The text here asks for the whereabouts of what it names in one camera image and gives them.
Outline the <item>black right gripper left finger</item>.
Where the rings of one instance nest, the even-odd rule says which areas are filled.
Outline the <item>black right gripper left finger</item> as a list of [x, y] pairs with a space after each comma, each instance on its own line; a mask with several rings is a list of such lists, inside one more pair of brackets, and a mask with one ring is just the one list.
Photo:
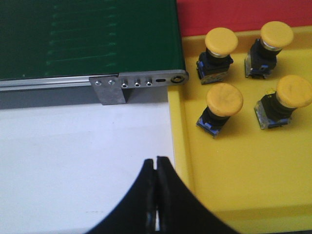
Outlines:
[[90, 234], [153, 234], [156, 230], [156, 172], [146, 159], [133, 185]]

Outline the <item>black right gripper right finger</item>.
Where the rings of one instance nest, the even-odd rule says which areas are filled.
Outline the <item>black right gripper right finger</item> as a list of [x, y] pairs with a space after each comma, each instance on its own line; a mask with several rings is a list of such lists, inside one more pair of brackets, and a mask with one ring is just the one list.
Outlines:
[[236, 234], [187, 188], [167, 157], [157, 158], [158, 212], [162, 234]]

